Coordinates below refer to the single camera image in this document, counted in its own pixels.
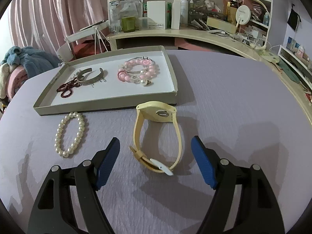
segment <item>blue towel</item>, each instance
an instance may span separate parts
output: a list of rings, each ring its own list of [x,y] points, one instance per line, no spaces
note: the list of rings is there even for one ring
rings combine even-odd
[[[28,78],[32,78],[43,72],[57,68],[60,60],[55,55],[34,49],[30,46],[22,49],[18,46],[13,46],[6,53],[1,64],[6,62],[9,65],[14,63],[22,65],[27,72]]]

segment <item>jewelry tray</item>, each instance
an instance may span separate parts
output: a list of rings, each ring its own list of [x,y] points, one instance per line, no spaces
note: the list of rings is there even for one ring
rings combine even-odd
[[[143,56],[152,59],[158,67],[151,84],[142,86],[118,80],[120,65],[131,58]],[[79,69],[86,68],[92,68],[92,72],[85,74],[86,80],[98,75],[100,68],[104,70],[104,80],[73,88],[70,97],[62,98],[57,88],[68,82]],[[122,49],[68,62],[49,82],[33,107],[39,115],[50,115],[130,108],[148,101],[161,101],[170,105],[177,103],[177,79],[163,46]]]

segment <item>folded blanket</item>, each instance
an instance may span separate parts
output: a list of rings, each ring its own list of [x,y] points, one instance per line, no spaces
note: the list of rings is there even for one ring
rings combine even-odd
[[[23,66],[18,66],[7,78],[6,94],[11,101],[15,93],[28,79],[26,70]]]
[[[9,65],[22,65],[26,70],[28,78],[32,78],[43,72],[57,68],[60,60],[55,55],[34,49],[33,47],[20,49],[18,46],[13,46],[6,53],[1,64],[6,62]]]
[[[9,65],[4,63],[0,66],[0,98],[6,97],[7,77],[17,67],[17,64]]]

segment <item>white watch strap tip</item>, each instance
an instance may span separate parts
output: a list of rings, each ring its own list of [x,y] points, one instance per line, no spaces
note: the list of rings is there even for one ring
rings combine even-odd
[[[162,170],[164,173],[166,173],[168,176],[173,176],[172,171],[165,166],[163,163],[155,160],[155,159],[149,159],[155,166],[157,166],[160,170]]]

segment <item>pink blanket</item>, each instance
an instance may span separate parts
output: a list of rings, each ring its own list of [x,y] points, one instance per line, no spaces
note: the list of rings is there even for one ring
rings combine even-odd
[[[23,66],[18,66],[7,78],[7,97],[11,101],[15,93],[28,79],[26,70]]]

